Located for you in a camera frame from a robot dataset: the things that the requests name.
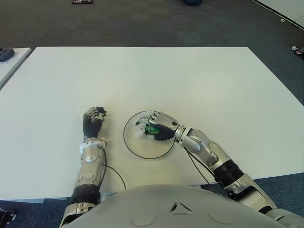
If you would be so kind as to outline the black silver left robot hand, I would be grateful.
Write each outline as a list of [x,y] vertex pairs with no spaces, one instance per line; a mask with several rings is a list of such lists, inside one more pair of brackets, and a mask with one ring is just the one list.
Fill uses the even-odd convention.
[[107,111],[103,107],[91,107],[83,115],[84,139],[97,138],[102,128]]

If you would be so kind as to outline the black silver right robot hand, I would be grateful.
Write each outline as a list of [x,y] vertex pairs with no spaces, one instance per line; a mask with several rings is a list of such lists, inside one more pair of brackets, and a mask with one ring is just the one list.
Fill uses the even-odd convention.
[[174,138],[180,125],[176,119],[162,112],[154,112],[151,115],[140,117],[136,122],[136,125],[139,124],[156,128],[158,133],[154,134],[154,139],[157,141],[166,141]]

